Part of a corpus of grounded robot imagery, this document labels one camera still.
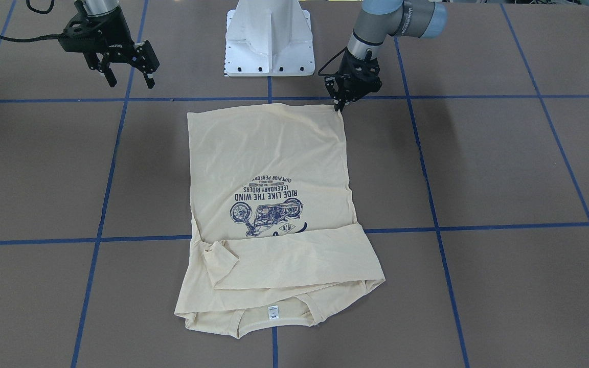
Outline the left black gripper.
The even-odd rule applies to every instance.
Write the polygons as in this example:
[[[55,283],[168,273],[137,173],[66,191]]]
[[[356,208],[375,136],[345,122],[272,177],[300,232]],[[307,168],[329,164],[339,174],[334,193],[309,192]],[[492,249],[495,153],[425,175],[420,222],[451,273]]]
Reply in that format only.
[[[324,77],[325,87],[334,100],[335,111],[342,112],[348,103],[357,102],[369,93],[376,93],[382,86],[379,78],[378,60],[373,54],[360,59],[353,54],[344,54],[339,75]]]

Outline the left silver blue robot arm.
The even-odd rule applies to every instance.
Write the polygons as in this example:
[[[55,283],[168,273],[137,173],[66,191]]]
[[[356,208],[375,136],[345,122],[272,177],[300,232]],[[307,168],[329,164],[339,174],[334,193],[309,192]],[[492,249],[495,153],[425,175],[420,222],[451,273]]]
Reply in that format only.
[[[335,111],[381,89],[378,54],[386,37],[432,39],[442,33],[447,20],[447,9],[438,2],[364,1],[347,46],[327,62],[340,57],[337,71],[324,73],[325,66],[318,71]]]

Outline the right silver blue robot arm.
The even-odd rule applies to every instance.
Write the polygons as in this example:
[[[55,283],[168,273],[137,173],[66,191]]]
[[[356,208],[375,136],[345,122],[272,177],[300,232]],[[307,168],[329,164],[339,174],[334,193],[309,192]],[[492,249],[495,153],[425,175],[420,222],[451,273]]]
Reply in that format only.
[[[135,41],[118,1],[75,1],[80,25],[75,35],[83,40],[82,53],[88,67],[105,77],[110,87],[117,84],[112,63],[124,63],[142,73],[149,89],[160,63],[147,40]]]

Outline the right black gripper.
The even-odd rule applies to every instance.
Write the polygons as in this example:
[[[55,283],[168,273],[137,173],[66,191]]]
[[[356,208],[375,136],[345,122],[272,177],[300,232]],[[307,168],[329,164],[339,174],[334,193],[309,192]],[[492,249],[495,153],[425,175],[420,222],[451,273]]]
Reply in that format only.
[[[153,74],[160,62],[149,40],[134,44],[121,8],[100,16],[89,15],[83,25],[87,37],[94,39],[84,52],[86,63],[105,77],[108,86],[117,85],[110,64],[126,63],[143,74],[148,89],[155,87]]]

